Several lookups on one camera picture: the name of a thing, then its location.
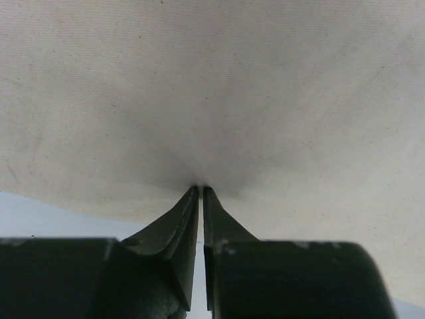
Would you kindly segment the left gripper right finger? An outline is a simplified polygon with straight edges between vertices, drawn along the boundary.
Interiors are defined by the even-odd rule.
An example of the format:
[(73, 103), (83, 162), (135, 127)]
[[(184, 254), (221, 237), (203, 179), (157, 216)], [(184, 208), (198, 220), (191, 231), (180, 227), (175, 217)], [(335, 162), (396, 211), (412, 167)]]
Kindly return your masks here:
[(213, 318), (394, 318), (381, 274), (356, 243), (262, 241), (203, 190)]

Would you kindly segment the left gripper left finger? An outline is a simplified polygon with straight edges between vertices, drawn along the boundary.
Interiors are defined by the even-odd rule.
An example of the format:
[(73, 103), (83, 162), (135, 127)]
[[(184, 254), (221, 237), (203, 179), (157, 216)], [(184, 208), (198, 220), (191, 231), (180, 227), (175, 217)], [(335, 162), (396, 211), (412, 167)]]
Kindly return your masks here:
[(124, 240), (2, 238), (2, 318), (184, 318), (199, 189)]

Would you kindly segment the beige cloth surgical kit roll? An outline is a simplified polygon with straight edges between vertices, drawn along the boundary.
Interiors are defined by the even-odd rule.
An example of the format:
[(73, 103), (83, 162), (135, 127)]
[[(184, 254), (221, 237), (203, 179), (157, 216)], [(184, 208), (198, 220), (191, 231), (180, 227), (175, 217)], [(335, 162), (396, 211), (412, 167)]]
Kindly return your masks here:
[(423, 305), (424, 2), (1, 2), (3, 191), (146, 223), (192, 184)]

